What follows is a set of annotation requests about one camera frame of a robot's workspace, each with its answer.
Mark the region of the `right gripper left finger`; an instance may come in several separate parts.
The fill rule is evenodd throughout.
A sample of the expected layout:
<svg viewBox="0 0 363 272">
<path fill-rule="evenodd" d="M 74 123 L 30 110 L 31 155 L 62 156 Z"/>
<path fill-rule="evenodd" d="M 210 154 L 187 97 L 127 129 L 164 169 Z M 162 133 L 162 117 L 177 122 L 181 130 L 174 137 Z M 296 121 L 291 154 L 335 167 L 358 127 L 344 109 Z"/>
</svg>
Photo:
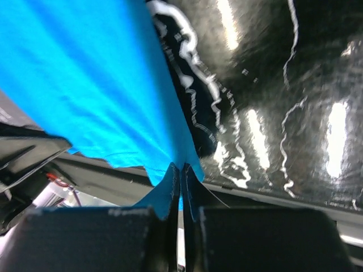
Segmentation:
<svg viewBox="0 0 363 272">
<path fill-rule="evenodd" d="M 177 271 L 180 171 L 171 163 L 160 181 L 136 208 L 148 209 L 153 222 L 147 234 L 144 271 Z"/>
</svg>

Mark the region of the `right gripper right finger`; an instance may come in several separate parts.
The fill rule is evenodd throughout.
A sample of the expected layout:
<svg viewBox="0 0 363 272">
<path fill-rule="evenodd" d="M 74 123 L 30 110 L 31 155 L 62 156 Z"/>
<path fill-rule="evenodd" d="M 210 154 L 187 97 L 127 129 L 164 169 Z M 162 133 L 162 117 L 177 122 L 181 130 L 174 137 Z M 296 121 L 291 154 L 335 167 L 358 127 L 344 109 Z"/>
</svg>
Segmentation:
<svg viewBox="0 0 363 272">
<path fill-rule="evenodd" d="M 199 209 L 201 207 L 227 208 L 228 205 L 199 182 L 189 164 L 185 164 L 181 170 L 181 194 L 186 271 L 206 271 Z"/>
</svg>

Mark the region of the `blue t shirt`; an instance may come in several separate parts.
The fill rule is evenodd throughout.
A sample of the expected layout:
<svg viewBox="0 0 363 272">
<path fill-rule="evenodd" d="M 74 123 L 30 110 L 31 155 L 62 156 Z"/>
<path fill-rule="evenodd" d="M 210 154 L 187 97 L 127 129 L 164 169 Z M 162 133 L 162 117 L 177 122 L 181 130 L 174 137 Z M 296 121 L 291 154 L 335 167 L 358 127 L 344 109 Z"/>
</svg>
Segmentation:
<svg viewBox="0 0 363 272">
<path fill-rule="evenodd" d="M 2 1 L 1 90 L 74 152 L 204 178 L 144 1 Z"/>
</svg>

